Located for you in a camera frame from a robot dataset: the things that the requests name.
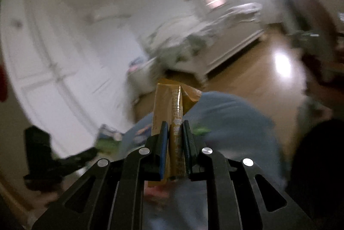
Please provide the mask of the white nightstand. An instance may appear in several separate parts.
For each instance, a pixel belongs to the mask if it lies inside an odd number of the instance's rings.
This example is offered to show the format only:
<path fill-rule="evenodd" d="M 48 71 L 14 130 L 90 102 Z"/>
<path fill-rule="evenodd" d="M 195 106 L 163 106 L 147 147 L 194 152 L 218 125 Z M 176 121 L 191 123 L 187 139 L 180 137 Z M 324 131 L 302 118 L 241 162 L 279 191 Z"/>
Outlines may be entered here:
<path fill-rule="evenodd" d="M 137 57 L 131 61 L 127 71 L 127 79 L 133 101 L 155 91 L 160 75 L 159 62 L 156 57 L 151 59 Z"/>

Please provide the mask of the air conditioner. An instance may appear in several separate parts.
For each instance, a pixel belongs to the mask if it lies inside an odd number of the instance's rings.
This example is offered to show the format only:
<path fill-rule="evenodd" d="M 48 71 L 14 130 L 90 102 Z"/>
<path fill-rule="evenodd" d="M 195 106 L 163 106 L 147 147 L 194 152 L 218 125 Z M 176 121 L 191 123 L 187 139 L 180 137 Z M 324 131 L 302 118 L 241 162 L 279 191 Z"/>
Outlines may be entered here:
<path fill-rule="evenodd" d="M 114 4 L 109 4 L 94 9 L 89 14 L 89 21 L 91 24 L 108 20 L 108 19 L 128 19 L 131 14 L 121 12 L 121 10 Z"/>

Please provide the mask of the white bed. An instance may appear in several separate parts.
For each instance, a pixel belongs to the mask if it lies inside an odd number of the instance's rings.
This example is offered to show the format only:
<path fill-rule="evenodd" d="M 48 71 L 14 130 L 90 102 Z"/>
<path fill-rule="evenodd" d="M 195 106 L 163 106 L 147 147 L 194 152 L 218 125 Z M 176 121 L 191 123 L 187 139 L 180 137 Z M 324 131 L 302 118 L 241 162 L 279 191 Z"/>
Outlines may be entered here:
<path fill-rule="evenodd" d="M 264 34 L 262 4 L 234 6 L 213 21 L 194 15 L 172 18 L 142 40 L 164 69 L 190 73 L 200 85 L 207 75 Z"/>

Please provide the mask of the white wardrobe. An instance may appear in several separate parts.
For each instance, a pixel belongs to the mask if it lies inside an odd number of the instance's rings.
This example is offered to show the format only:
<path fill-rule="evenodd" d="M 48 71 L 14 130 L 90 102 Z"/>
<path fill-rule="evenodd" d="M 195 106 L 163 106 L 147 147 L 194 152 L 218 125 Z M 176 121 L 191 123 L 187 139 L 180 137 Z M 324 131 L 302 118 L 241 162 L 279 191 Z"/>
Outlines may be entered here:
<path fill-rule="evenodd" d="M 62 0 L 1 0 L 1 48 L 29 121 L 61 157 L 91 147 L 102 125 L 133 126 L 129 97 Z"/>

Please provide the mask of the pink desk chair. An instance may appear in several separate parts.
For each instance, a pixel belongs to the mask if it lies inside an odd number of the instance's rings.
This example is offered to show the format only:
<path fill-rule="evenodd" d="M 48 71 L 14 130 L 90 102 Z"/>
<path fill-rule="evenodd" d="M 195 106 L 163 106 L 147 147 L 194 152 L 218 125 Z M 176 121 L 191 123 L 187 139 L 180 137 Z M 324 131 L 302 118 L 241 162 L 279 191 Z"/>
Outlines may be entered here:
<path fill-rule="evenodd" d="M 343 33 L 318 0 L 288 0 L 298 30 L 293 44 L 301 49 L 306 95 L 335 116 L 343 116 Z"/>

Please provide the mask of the yellow snack wrapper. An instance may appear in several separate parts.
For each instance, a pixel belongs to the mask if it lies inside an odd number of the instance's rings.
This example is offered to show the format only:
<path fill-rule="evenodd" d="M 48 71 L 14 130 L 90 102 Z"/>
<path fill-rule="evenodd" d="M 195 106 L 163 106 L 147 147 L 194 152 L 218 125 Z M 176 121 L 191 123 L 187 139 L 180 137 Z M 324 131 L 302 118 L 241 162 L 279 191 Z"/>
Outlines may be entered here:
<path fill-rule="evenodd" d="M 186 114 L 200 100 L 202 92 L 184 83 L 161 79 L 158 81 L 152 118 L 152 135 L 160 132 L 163 122 L 169 127 L 167 159 L 164 176 L 160 182 L 149 181 L 148 187 L 162 186 L 168 179 L 185 175 L 185 160 L 182 152 L 181 125 Z"/>

